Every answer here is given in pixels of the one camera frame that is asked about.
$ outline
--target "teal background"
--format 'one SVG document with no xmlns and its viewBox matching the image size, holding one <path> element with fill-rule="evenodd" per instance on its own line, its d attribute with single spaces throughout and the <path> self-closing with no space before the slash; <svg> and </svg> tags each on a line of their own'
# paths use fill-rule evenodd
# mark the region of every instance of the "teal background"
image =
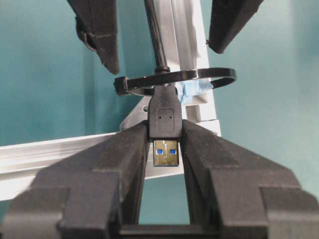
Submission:
<svg viewBox="0 0 319 239">
<path fill-rule="evenodd" d="M 208 36 L 211 0 L 202 0 Z M 119 76 L 152 74 L 143 0 L 118 0 Z M 279 162 L 319 196 L 319 2 L 265 0 L 212 67 L 238 81 L 215 91 L 226 139 Z M 66 0 L 0 1 L 0 145 L 117 131 L 138 97 L 77 38 Z M 8 202 L 1 204 L 1 213 Z M 141 223 L 188 223 L 183 176 L 147 180 Z"/>
</svg>

